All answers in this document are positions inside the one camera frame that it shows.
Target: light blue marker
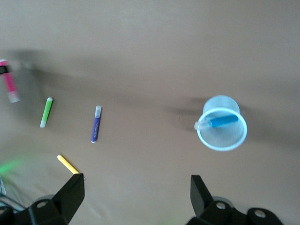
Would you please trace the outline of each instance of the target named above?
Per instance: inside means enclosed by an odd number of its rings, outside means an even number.
[[[238,120],[239,118],[236,115],[229,115],[229,116],[214,118],[211,120],[204,120],[201,122],[197,121],[195,123],[195,130],[201,130],[204,128],[217,128],[222,125],[237,122]]]

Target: light blue cup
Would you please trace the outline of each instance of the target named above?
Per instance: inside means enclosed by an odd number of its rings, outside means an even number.
[[[197,123],[235,115],[238,120],[218,127],[196,128]],[[210,98],[203,107],[203,114],[195,124],[203,144],[216,151],[230,151],[239,147],[247,136],[247,124],[240,114],[239,105],[231,97],[218,95]]]

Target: table surface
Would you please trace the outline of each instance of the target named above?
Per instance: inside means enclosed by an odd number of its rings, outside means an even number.
[[[183,225],[192,174],[243,213],[299,224],[299,12],[296,0],[3,1],[0,58],[21,98],[10,104],[0,82],[7,194],[26,206],[55,194],[72,176],[63,154],[86,177],[72,225]],[[193,128],[220,94],[248,126],[229,152]]]

